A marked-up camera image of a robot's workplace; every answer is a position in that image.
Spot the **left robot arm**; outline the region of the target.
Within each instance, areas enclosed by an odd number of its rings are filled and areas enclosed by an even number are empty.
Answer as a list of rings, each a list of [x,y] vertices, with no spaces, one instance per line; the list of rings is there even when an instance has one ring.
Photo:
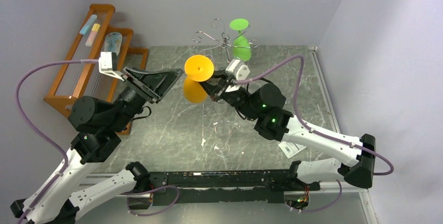
[[[118,133],[145,104],[159,102],[182,76],[183,70],[148,72],[127,68],[117,73],[126,88],[113,102],[91,96],[76,100],[68,117],[78,134],[52,176],[31,196],[11,204],[19,222],[75,223],[86,213],[118,195],[143,195],[167,189],[156,186],[140,162],[129,163],[109,179],[79,190],[80,183],[114,152]]]

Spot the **clear stemmed wine glass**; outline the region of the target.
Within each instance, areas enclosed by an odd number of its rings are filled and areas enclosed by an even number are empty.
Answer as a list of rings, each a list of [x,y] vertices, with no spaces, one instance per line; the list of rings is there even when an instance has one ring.
[[[228,103],[225,100],[220,99],[214,103],[214,108],[217,115],[224,115],[227,111]]]

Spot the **orange plastic wine glass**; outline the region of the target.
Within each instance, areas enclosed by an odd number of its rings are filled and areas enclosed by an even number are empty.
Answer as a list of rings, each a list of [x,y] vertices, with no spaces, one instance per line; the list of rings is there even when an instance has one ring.
[[[201,103],[207,98],[200,82],[209,80],[214,73],[214,64],[204,55],[193,55],[184,65],[186,78],[183,85],[184,97],[191,103]]]

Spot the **green plastic wine glass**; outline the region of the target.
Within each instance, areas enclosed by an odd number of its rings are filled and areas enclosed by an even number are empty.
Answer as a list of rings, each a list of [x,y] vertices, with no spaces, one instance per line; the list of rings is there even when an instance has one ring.
[[[232,20],[229,26],[232,30],[239,33],[239,35],[233,41],[233,57],[244,62],[248,61],[252,56],[252,50],[251,45],[244,34],[249,28],[249,22],[244,18],[237,18]]]

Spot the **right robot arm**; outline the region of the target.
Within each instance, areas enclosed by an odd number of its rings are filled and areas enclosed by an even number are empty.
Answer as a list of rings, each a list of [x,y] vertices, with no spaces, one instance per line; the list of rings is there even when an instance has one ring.
[[[283,108],[286,98],[269,80],[253,93],[232,81],[224,71],[218,70],[199,84],[214,102],[224,100],[243,118],[253,121],[254,130],[263,138],[299,144],[329,156],[327,160],[294,161],[287,176],[290,188],[299,190],[311,183],[340,179],[355,187],[372,187],[375,174],[372,135],[341,135],[300,120]]]

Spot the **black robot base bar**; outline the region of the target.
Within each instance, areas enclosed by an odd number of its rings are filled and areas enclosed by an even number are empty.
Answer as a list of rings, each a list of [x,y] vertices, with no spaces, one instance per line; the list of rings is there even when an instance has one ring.
[[[172,202],[218,203],[254,202],[284,203],[285,192],[304,194],[318,191],[319,182],[306,184],[295,173],[284,170],[238,170],[211,172],[152,172],[146,189],[159,191],[146,196],[129,196],[131,210],[168,206]]]

